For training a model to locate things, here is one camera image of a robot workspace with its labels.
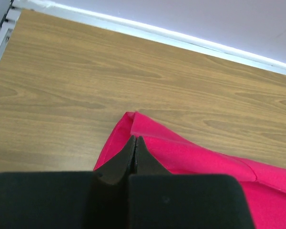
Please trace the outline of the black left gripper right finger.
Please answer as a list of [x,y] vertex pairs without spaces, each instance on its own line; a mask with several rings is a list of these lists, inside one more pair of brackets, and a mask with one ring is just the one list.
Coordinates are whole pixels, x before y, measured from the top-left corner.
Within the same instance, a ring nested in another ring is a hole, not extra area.
[[131,136],[130,175],[172,175],[147,149],[142,136]]

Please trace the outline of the pink t shirt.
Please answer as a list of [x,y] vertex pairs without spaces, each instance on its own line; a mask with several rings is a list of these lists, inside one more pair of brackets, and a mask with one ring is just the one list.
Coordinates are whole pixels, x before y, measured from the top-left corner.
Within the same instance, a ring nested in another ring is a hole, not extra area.
[[203,148],[139,112],[123,115],[95,167],[119,153],[132,135],[142,136],[148,151],[174,174],[235,177],[245,192],[256,228],[286,229],[286,169]]

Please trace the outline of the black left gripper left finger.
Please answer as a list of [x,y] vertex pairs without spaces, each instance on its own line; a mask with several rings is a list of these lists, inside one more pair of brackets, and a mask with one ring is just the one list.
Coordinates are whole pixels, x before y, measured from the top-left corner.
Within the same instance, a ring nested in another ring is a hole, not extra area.
[[93,171],[84,227],[118,229],[128,224],[128,177],[134,170],[136,137],[131,136],[122,150]]

